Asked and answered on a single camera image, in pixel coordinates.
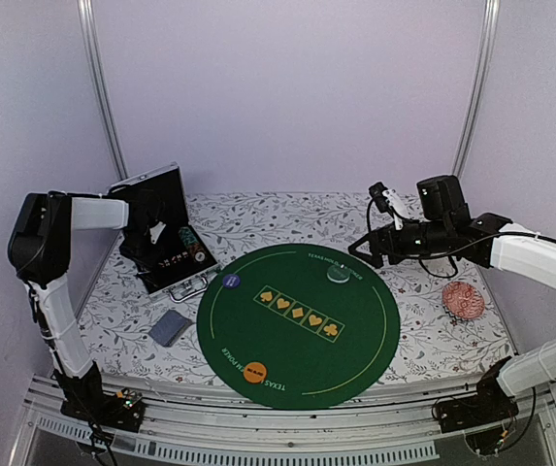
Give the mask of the aluminium poker chip case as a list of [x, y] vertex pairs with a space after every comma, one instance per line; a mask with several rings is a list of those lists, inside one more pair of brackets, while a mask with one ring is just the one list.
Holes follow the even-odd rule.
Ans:
[[[175, 303], [191, 299], [208, 288], [210, 279], [220, 266], [190, 222], [187, 210], [180, 167], [173, 162], [167, 166], [145, 172], [112, 185], [108, 195], [127, 202], [130, 214], [163, 214], [166, 228], [159, 237], [165, 247], [165, 258], [187, 253], [188, 261], [148, 271], [135, 267], [135, 277], [140, 280], [148, 297], [153, 300], [169, 298]], [[179, 230], [189, 227], [201, 245], [200, 251], [190, 255], [180, 240]]]

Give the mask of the blue playing card deck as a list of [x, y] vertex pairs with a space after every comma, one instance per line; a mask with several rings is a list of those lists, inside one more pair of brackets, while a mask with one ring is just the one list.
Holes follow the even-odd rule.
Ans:
[[171, 309], [150, 328], [148, 335], [157, 345], [168, 348], [191, 323], [188, 317]]

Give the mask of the purple small blind button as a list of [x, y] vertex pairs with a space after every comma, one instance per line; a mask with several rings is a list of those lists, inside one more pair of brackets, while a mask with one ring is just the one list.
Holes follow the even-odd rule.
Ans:
[[233, 289], [240, 285], [241, 278], [236, 274], [227, 274], [223, 277], [222, 285], [225, 288]]

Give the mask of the orange big blind button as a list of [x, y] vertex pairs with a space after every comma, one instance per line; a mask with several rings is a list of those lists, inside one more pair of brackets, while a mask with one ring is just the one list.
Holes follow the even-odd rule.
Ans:
[[258, 361], [246, 364], [243, 370], [244, 379], [251, 384], [263, 383], [268, 376], [267, 367]]

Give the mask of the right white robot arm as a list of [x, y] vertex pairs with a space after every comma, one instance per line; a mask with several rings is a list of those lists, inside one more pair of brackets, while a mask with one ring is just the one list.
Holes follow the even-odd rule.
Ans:
[[[466, 259], [556, 289], [556, 239], [505, 216], [472, 217], [454, 175], [420, 181], [417, 191], [421, 220], [408, 216], [394, 190], [383, 183], [372, 185], [370, 204], [393, 220], [370, 228], [349, 246], [349, 253], [377, 269], [404, 260]], [[496, 363], [479, 381], [480, 393], [470, 400], [469, 415], [475, 422], [488, 423], [505, 409], [507, 398], [548, 382], [556, 382], [556, 339]]]

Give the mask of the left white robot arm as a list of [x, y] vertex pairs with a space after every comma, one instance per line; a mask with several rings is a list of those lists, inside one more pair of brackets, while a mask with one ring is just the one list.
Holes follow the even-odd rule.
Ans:
[[159, 254], [154, 231], [165, 225], [165, 203], [151, 190], [143, 189], [129, 200], [62, 191], [26, 195], [8, 258], [26, 288], [33, 319], [63, 383], [84, 381], [96, 371], [70, 300], [72, 233], [121, 230], [130, 242], [131, 259], [148, 268]]

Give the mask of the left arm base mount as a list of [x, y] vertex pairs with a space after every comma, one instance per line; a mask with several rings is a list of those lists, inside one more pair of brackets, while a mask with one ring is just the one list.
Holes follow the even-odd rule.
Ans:
[[107, 394], [100, 385], [75, 387], [66, 389], [65, 397], [60, 412], [95, 427], [138, 433], [144, 419], [142, 394], [128, 388]]

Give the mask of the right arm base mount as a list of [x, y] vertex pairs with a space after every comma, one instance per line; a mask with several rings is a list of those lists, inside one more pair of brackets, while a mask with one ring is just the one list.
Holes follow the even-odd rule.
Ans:
[[462, 398], [448, 398], [436, 402], [433, 418], [442, 433], [470, 429], [516, 417], [518, 406], [496, 384], [478, 386], [476, 393]]

